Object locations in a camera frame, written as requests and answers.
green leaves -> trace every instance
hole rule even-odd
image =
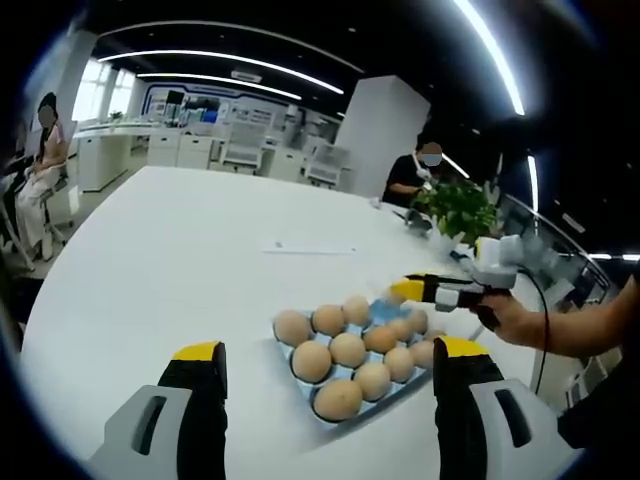
[[[440,231],[452,238],[466,232],[464,240],[469,243],[489,235],[496,223],[495,206],[469,181],[438,183],[432,190],[418,193],[411,206],[437,217]]]

window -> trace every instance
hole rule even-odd
[[[73,105],[72,120],[82,122],[98,118],[110,70],[109,64],[93,59],[87,62],[80,80],[76,103]]]
[[[131,92],[133,90],[133,83],[136,76],[126,70],[120,70],[118,77],[116,78],[116,86],[113,89],[113,95],[111,96],[111,103],[109,104],[109,115],[113,112],[120,112],[126,115],[129,109],[129,100],[131,99]]]

person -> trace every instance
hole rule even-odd
[[[506,295],[485,296],[481,305],[493,309],[500,322],[495,330],[500,338],[544,348],[543,313],[529,312]],[[584,358],[615,347],[622,349],[620,363],[558,420],[560,434],[572,447],[588,449],[585,460],[576,467],[579,476],[571,478],[606,471],[612,462],[620,465],[635,458],[629,449],[637,446],[633,438],[640,426],[640,262],[611,302],[576,312],[549,313],[549,352]]]
[[[424,133],[418,135],[413,153],[399,157],[393,164],[382,201],[399,207],[409,207],[414,195],[431,178],[428,167],[439,163],[437,159],[432,158],[437,156],[442,158],[440,146],[431,142]]]
[[[38,121],[42,126],[40,148],[16,199],[18,235],[25,249],[34,257],[42,255],[45,238],[44,209],[40,196],[60,178],[60,166],[67,160],[67,142],[56,110],[56,96],[47,93],[38,106]]]

gray floor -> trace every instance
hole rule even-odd
[[[112,183],[104,187],[100,192],[84,192],[79,195],[79,207],[78,211],[73,216],[73,225],[61,225],[59,226],[60,231],[63,235],[70,239],[73,234],[78,230],[78,228],[82,225],[82,223],[93,213],[93,211],[100,206],[100,204],[115,192],[120,185],[126,182],[134,173],[140,170],[145,164],[147,160],[147,155],[145,150],[134,150],[131,154],[130,161],[127,165],[127,171],[119,176]],[[78,162],[77,157],[71,158],[67,161],[67,172],[69,174],[69,184],[71,186],[78,185]],[[53,257],[45,262],[43,260],[38,260],[34,262],[35,270],[29,272],[24,267],[24,262],[21,257],[15,253],[6,254],[6,261],[8,267],[11,271],[18,275],[23,275],[31,278],[45,278],[47,273],[49,273],[49,269],[53,266],[58,257],[59,253],[62,251],[62,245],[58,243],[54,243],[53,246]]]

human hand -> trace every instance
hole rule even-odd
[[[493,310],[500,325],[495,333],[505,342],[522,345],[531,324],[531,312],[507,294],[485,295],[479,305]]]

